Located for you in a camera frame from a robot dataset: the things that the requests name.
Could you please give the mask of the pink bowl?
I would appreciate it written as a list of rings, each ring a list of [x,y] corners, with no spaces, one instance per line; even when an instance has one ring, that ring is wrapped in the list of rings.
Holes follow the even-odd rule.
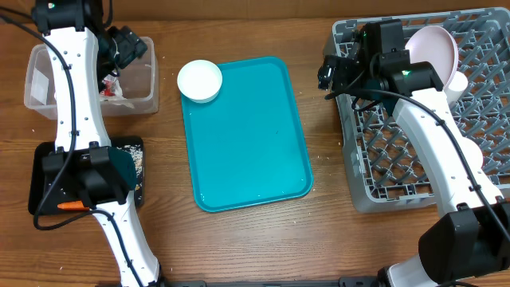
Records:
[[[461,150],[470,168],[474,171],[479,171],[484,162],[484,156],[479,146],[474,141],[463,137],[461,139]]]

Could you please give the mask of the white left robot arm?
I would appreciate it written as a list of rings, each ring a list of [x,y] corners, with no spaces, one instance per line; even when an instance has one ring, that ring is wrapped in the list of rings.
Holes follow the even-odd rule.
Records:
[[[147,45],[126,26],[103,20],[100,1],[37,1],[37,37],[52,63],[57,102],[54,150],[42,160],[46,190],[33,224],[57,208],[58,197],[78,200],[101,225],[120,270],[122,286],[157,286],[162,276],[135,208],[137,174],[130,153],[112,146],[100,107],[102,80],[118,75]]]

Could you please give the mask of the large white plate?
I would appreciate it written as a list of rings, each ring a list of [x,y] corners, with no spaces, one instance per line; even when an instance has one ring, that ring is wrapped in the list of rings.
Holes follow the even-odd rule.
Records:
[[[440,26],[425,26],[413,34],[405,48],[410,62],[429,62],[438,74],[443,88],[448,88],[457,71],[458,47],[450,33]]]

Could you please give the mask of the white paper cup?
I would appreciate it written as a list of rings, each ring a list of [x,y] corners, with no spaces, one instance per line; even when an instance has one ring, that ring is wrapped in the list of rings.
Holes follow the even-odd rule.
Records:
[[[465,90],[468,88],[468,84],[468,78],[464,73],[456,71],[453,74],[453,78],[449,85],[443,89],[450,108],[452,108],[462,97]]]

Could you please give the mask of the red snack wrapper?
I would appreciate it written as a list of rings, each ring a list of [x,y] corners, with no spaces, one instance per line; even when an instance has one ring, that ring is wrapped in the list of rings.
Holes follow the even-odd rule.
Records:
[[[102,96],[111,97],[111,96],[122,96],[123,91],[120,87],[120,82],[117,77],[107,75],[102,83],[105,85],[105,88],[100,92]]]

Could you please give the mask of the white napkin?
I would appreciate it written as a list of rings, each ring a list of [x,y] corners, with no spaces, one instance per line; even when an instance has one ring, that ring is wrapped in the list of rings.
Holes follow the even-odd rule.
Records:
[[[128,99],[124,97],[124,95],[122,95],[122,96],[106,97],[106,96],[102,96],[100,94],[100,100],[101,101],[112,102],[113,105],[125,106],[125,107],[128,107],[128,108],[134,108],[135,107],[133,103],[129,102]]]

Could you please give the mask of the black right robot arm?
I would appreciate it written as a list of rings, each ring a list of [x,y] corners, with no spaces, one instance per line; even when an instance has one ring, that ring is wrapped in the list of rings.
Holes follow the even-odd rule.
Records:
[[[430,181],[439,220],[418,253],[375,276],[342,277],[341,286],[459,286],[509,267],[509,204],[482,171],[480,148],[461,135],[435,67],[408,51],[358,60],[327,55],[319,87],[382,103],[405,132]]]

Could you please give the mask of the white bowl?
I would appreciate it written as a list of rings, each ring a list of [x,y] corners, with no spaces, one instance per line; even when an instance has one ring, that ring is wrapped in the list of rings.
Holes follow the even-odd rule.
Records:
[[[194,60],[185,64],[177,76],[178,90],[187,99],[205,104],[219,94],[223,76],[219,67],[207,60]]]

